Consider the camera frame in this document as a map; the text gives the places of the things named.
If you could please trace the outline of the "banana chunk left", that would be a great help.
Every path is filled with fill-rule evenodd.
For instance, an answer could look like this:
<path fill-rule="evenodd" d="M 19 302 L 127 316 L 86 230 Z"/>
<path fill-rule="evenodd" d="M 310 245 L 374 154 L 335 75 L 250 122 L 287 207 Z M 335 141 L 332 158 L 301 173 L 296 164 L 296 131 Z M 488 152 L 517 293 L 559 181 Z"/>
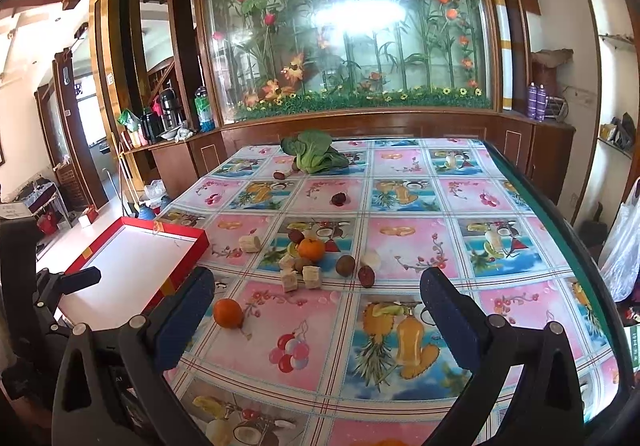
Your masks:
<path fill-rule="evenodd" d="M 256 235 L 244 235 L 239 238 L 239 247 L 244 253 L 257 253 L 262 250 L 262 240 Z"/>

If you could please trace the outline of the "pale round chunk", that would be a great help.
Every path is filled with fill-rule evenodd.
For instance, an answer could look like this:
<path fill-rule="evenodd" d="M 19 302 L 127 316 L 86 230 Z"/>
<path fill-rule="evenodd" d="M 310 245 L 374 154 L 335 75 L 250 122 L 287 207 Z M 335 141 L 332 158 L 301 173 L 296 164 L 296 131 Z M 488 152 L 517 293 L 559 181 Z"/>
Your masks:
<path fill-rule="evenodd" d="M 360 256 L 360 264 L 376 272 L 381 267 L 381 257 L 375 250 L 368 249 Z"/>

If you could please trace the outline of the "purple bottle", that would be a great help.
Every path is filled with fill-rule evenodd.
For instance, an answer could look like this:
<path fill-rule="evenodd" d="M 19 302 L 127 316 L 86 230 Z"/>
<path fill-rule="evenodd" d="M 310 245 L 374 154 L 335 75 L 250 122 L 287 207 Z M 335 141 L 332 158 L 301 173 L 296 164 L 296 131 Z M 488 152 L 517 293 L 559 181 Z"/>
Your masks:
<path fill-rule="evenodd" d="M 536 89 L 536 120 L 542 122 L 546 117 L 547 93 L 544 84 Z"/>
<path fill-rule="evenodd" d="M 537 119 L 537 91 L 536 84 L 532 82 L 527 89 L 527 117 Z"/>

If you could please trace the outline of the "floral fruit print tablecloth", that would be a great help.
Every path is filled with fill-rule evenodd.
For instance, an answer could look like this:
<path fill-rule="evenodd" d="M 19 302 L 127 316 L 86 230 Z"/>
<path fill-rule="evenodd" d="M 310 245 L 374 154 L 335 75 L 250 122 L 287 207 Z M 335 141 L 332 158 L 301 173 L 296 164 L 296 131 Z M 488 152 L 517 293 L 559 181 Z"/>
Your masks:
<path fill-rule="evenodd" d="M 612 343 L 613 319 L 591 283 L 597 271 L 518 172 L 470 138 L 452 148 L 422 138 L 338 151 L 347 168 L 308 175 L 277 146 L 244 147 L 158 214 L 204 230 L 201 263 L 215 276 L 215 299 L 244 312 L 238 330 L 206 315 L 170 375 L 212 443 L 423 443 L 471 377 L 421 301 L 430 267 L 511 325 L 561 324 L 586 422 L 611 407 L 624 348 Z M 331 203 L 338 192 L 344 206 Z M 314 263 L 320 289 L 306 289 L 297 272 L 298 288 L 282 289 L 280 258 L 300 258 L 291 229 L 326 245 Z M 244 253 L 244 235 L 258 236 L 262 250 Z M 366 289 L 358 270 L 368 249 L 381 267 Z M 350 277 L 335 271 L 342 255 L 355 259 Z"/>

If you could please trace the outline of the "pale chunk behind pile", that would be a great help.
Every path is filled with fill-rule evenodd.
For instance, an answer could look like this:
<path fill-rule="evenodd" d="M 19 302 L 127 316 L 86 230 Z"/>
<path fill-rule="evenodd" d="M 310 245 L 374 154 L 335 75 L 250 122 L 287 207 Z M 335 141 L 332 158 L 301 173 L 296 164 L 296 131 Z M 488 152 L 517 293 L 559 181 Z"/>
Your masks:
<path fill-rule="evenodd" d="M 295 258 L 292 255 L 286 254 L 280 258 L 279 261 L 280 270 L 294 270 Z"/>

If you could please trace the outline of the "orange tangerine in pile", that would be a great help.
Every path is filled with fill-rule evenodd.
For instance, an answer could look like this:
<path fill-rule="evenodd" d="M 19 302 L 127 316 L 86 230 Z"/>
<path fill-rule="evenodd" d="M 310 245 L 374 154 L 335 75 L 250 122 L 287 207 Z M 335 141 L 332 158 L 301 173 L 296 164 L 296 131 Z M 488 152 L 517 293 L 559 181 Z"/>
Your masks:
<path fill-rule="evenodd" d="M 304 238 L 297 245 L 297 253 L 311 263 L 319 263 L 326 254 L 326 245 L 319 239 Z"/>

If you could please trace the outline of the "white plastic bag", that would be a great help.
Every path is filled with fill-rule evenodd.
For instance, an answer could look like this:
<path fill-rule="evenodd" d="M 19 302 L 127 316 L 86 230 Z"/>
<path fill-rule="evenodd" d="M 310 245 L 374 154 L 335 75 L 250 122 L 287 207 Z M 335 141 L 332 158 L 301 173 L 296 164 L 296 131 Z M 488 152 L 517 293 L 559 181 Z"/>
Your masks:
<path fill-rule="evenodd" d="M 639 273 L 639 180 L 620 204 L 598 261 L 600 275 L 615 302 L 631 295 Z"/>

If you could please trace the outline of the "black thermos kettle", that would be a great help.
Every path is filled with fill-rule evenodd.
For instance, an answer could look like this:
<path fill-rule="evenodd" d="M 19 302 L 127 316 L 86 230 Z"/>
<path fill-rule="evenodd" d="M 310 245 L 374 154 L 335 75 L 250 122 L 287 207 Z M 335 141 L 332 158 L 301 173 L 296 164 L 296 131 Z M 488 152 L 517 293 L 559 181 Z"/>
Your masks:
<path fill-rule="evenodd" d="M 165 130 L 178 128 L 182 122 L 182 109 L 180 100 L 172 88 L 164 88 L 160 91 L 160 109 Z"/>

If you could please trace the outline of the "orange tangerine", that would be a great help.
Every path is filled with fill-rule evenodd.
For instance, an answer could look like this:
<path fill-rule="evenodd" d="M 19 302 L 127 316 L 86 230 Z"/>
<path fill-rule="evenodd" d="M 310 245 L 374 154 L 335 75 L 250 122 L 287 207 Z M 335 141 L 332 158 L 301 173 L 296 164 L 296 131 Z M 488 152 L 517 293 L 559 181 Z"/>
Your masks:
<path fill-rule="evenodd" d="M 297 253 L 311 263 L 319 263 L 326 254 L 326 245 L 319 239 L 304 238 L 297 245 Z"/>
<path fill-rule="evenodd" d="M 244 322 L 241 305 L 232 299 L 219 299 L 214 304 L 213 316 L 216 324 L 225 329 L 239 329 Z"/>

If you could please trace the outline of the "small brown kiwi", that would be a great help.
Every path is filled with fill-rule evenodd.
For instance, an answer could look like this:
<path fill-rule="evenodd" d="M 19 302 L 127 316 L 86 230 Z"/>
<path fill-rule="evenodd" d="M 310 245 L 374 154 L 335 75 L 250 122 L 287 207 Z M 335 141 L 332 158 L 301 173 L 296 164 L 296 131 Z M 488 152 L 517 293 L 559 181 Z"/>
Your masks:
<path fill-rule="evenodd" d="M 309 261 L 308 258 L 296 258 L 295 262 L 294 262 L 294 270 L 296 270 L 297 273 L 303 273 L 303 269 L 306 266 L 313 266 L 314 263 Z"/>

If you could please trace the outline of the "purple bottle left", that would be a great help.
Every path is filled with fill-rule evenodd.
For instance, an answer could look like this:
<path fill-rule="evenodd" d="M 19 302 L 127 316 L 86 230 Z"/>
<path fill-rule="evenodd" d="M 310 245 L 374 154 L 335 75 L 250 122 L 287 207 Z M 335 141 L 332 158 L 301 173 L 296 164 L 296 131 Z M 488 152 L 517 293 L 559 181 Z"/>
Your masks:
<path fill-rule="evenodd" d="M 527 89 L 527 117 L 537 119 L 537 91 L 536 84 L 532 82 Z"/>

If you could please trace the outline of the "pale cube chunk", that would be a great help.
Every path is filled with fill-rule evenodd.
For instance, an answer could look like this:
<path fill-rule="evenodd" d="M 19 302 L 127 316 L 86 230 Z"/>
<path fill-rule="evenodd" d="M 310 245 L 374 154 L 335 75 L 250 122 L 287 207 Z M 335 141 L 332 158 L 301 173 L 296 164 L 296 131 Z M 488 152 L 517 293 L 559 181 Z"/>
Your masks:
<path fill-rule="evenodd" d="M 280 270 L 280 281 L 284 292 L 292 292 L 298 288 L 298 279 L 295 270 Z"/>
<path fill-rule="evenodd" d="M 305 288 L 309 290 L 322 287 L 321 270 L 319 266 L 306 265 L 303 267 L 303 280 Z"/>

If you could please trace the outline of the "red jujube date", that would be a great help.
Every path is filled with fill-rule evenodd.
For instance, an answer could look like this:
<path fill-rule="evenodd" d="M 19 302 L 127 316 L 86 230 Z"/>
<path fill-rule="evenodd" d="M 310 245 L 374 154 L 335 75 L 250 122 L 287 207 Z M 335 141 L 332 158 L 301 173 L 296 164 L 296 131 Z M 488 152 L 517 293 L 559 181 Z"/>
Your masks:
<path fill-rule="evenodd" d="M 372 288 L 375 283 L 374 270 L 372 270 L 369 265 L 361 266 L 358 270 L 358 281 L 363 286 L 363 288 Z"/>

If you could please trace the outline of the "wooden low cabinet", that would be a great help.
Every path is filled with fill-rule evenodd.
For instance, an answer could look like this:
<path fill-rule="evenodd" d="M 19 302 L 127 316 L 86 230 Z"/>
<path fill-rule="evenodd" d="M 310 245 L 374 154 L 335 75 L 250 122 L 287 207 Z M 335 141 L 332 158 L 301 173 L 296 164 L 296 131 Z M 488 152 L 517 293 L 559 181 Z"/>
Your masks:
<path fill-rule="evenodd" d="M 184 142 L 129 149 L 131 161 L 150 159 L 171 198 L 247 146 L 277 145 L 282 138 L 316 128 L 340 151 L 399 149 L 420 138 L 452 148 L 464 138 L 493 144 L 552 202 L 558 202 L 570 163 L 575 129 L 562 122 L 536 122 L 521 114 L 473 109 L 356 109 L 315 112 L 226 124 Z"/>

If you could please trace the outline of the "green bok choy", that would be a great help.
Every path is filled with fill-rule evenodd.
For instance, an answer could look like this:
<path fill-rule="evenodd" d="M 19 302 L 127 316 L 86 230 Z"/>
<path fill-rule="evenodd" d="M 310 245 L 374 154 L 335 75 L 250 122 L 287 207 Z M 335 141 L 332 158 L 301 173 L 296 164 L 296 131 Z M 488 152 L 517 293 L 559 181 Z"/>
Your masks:
<path fill-rule="evenodd" d="M 318 174 L 349 166 L 348 158 L 332 147 L 332 137 L 319 130 L 307 130 L 281 140 L 282 151 L 295 160 L 299 171 Z"/>

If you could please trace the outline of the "dark red jujube upper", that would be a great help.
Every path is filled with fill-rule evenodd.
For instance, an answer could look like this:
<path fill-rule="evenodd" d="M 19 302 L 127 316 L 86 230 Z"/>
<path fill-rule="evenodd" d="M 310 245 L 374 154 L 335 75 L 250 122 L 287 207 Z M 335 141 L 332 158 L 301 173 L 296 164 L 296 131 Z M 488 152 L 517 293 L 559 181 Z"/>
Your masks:
<path fill-rule="evenodd" d="M 305 239 L 305 235 L 299 229 L 291 229 L 288 232 L 288 239 L 291 240 L 293 244 L 299 244 Z"/>

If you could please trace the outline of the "purple bottle right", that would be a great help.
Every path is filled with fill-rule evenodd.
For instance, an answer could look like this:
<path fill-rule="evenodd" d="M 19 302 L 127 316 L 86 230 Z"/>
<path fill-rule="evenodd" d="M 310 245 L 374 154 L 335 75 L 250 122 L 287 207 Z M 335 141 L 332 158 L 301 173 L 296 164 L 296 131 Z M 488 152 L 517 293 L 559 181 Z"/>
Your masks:
<path fill-rule="evenodd" d="M 536 120 L 542 122 L 546 117 L 547 93 L 544 84 L 536 89 Z"/>

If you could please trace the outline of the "dark red dried fruit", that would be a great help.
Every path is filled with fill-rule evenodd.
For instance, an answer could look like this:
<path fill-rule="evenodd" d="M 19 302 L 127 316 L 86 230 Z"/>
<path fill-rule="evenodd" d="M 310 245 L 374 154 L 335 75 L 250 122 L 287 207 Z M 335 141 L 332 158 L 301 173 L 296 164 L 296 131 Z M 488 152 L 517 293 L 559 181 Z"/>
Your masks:
<path fill-rule="evenodd" d="M 344 194 L 344 192 L 338 192 L 337 194 L 333 195 L 331 198 L 331 203 L 334 206 L 344 206 L 346 201 L 347 201 L 347 196 Z"/>

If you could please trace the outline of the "green label water bottle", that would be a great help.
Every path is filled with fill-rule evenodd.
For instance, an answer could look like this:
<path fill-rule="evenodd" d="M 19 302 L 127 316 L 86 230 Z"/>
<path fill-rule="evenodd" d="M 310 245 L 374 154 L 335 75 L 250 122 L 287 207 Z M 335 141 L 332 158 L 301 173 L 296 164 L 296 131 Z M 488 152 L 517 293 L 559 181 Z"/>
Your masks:
<path fill-rule="evenodd" d="M 210 106 L 205 86 L 200 86 L 195 91 L 194 106 L 201 132 L 210 132 L 215 128 L 213 110 Z"/>

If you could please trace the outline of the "brown kiwi fruit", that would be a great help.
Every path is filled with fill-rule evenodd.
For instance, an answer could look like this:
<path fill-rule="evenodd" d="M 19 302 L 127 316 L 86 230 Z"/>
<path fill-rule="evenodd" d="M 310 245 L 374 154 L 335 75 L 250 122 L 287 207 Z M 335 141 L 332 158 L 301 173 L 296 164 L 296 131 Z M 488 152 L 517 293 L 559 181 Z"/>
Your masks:
<path fill-rule="evenodd" d="M 351 255 L 342 255 L 335 263 L 335 271 L 342 277 L 350 277 L 356 267 L 355 259 Z"/>

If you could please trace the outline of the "red white gift box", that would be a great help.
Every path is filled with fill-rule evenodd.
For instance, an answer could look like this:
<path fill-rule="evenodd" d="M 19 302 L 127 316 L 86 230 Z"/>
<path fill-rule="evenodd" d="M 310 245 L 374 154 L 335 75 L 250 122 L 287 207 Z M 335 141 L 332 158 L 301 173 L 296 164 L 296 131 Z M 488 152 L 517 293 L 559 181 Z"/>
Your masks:
<path fill-rule="evenodd" d="M 73 277 L 95 267 L 100 281 L 62 296 L 58 308 L 72 324 L 117 328 L 177 292 L 207 248 L 203 229 L 119 218 L 64 272 Z"/>

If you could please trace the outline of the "floral glass partition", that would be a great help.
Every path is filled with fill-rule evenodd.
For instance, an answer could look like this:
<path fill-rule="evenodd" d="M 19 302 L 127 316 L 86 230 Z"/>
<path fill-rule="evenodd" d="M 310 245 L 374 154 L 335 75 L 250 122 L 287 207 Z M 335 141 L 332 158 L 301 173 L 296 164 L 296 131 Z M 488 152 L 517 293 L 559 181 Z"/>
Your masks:
<path fill-rule="evenodd" d="M 490 0 L 200 0 L 225 124 L 390 107 L 490 109 Z"/>

